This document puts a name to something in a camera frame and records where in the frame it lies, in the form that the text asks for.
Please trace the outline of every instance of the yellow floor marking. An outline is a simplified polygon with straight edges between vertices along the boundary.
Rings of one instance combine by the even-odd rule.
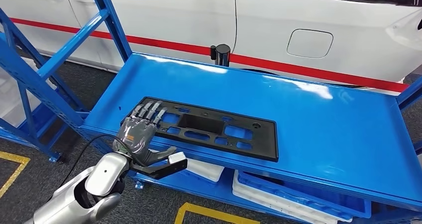
[[[216,211],[209,208],[204,208],[204,207],[197,206],[190,203],[185,203],[179,208],[176,219],[174,220],[174,224],[182,224],[186,211],[201,214],[210,218],[215,218],[215,219],[219,219],[219,220],[226,221],[229,223],[234,223],[234,224],[260,224],[260,222],[257,222],[251,219],[242,218],[239,216],[223,213],[223,212]]]
[[[11,177],[6,181],[6,183],[1,187],[0,189],[0,198],[1,198],[31,159],[27,157],[22,157],[16,154],[2,152],[2,151],[0,151],[0,158],[13,161],[16,163],[20,163],[19,167],[15,170],[15,172],[11,175]]]

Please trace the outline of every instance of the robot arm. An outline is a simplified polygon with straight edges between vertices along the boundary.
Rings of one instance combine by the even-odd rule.
[[[102,219],[120,203],[124,178],[129,170],[160,179],[187,167],[182,152],[170,147],[151,152],[149,142],[157,130],[162,108],[151,121],[161,102],[138,106],[124,119],[113,153],[104,155],[94,167],[78,174],[57,189],[52,198],[39,208],[25,224],[90,224]],[[151,164],[167,159],[161,166]]]

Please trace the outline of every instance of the tray hole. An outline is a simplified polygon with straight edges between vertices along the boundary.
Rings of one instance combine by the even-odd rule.
[[[230,121],[232,121],[232,120],[233,120],[233,118],[231,118],[231,117],[227,117],[227,116],[223,116],[223,117],[221,117],[221,119],[222,119],[224,122],[230,122]]]
[[[166,123],[177,123],[177,121],[179,120],[179,118],[180,118],[180,115],[178,115],[178,114],[175,114],[175,113],[165,113],[163,115],[162,121],[163,122],[166,122]]]
[[[260,124],[258,124],[258,123],[253,123],[253,124],[252,124],[252,127],[254,127],[254,128],[260,128],[260,127],[261,127],[261,125],[260,125]]]
[[[180,118],[179,124],[177,126],[181,128],[196,129],[221,135],[224,129],[224,122],[218,119],[185,113]]]
[[[178,134],[180,132],[179,128],[175,128],[175,127],[170,127],[167,130],[168,133],[173,133],[173,134]]]
[[[225,127],[224,133],[233,136],[236,138],[243,138],[243,139],[252,139],[252,131],[250,129],[241,128],[233,125],[227,125]]]
[[[237,142],[236,147],[240,148],[240,149],[252,149],[252,145],[250,145],[250,143],[245,143],[245,142]]]
[[[222,137],[215,138],[214,141],[216,144],[227,145],[227,139]]]
[[[190,109],[187,109],[187,108],[178,108],[178,110],[183,113],[189,113],[191,111]]]
[[[210,137],[207,134],[198,133],[198,132],[194,132],[190,130],[185,132],[185,136],[189,138],[196,138],[196,139],[205,140],[205,141],[210,139]]]

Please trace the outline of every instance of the black cylinder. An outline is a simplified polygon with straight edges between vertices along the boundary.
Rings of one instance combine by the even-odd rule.
[[[226,44],[220,44],[215,48],[215,53],[215,64],[228,67],[230,62],[230,47]]]

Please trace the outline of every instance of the black plastic tray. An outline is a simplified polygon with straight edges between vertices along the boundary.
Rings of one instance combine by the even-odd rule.
[[[278,161],[274,121],[151,97],[145,97],[137,105],[158,100],[163,102],[161,107],[168,110],[156,136]]]

